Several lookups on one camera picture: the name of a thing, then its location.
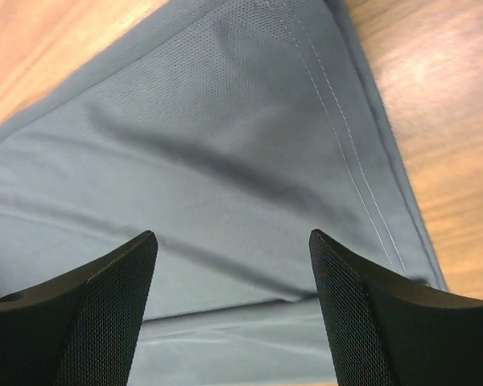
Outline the grey t-shirt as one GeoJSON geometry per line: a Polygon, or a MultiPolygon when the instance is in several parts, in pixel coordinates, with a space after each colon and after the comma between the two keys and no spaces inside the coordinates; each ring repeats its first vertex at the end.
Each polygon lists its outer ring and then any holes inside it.
{"type": "Polygon", "coordinates": [[[342,1],[172,1],[0,125],[0,297],[145,230],[132,385],[332,381],[308,240],[446,283],[342,1]]]}

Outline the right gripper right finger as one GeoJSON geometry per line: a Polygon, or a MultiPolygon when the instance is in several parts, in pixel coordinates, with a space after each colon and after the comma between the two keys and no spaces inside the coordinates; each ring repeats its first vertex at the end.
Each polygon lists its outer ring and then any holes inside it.
{"type": "Polygon", "coordinates": [[[403,277],[320,230],[309,249],[339,385],[483,385],[483,300],[403,277]]]}

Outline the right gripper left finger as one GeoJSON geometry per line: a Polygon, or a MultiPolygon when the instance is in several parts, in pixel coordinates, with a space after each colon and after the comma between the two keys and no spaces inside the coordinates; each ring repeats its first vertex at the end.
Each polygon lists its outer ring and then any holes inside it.
{"type": "Polygon", "coordinates": [[[145,231],[0,298],[0,385],[127,384],[157,252],[145,231]]]}

